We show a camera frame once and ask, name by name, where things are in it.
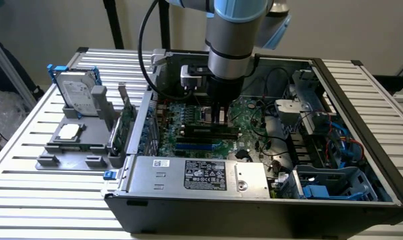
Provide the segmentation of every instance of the white label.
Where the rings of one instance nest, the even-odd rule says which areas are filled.
[[[156,160],[154,160],[152,166],[154,167],[160,167],[160,166],[168,167],[170,166],[170,160],[167,160],[167,159],[162,159],[162,160],[156,159]]]
[[[74,109],[82,115],[96,116],[96,106],[91,95],[91,89],[87,85],[76,81],[63,81],[63,86]]]

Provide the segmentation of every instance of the power supply label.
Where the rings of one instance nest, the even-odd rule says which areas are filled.
[[[227,191],[226,163],[219,161],[186,161],[186,189]]]

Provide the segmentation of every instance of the robot end effector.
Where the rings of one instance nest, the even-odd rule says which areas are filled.
[[[182,86],[196,89],[207,77],[207,94],[228,104],[242,91],[254,46],[275,49],[290,23],[286,0],[168,0],[207,12],[208,66],[182,66]]]

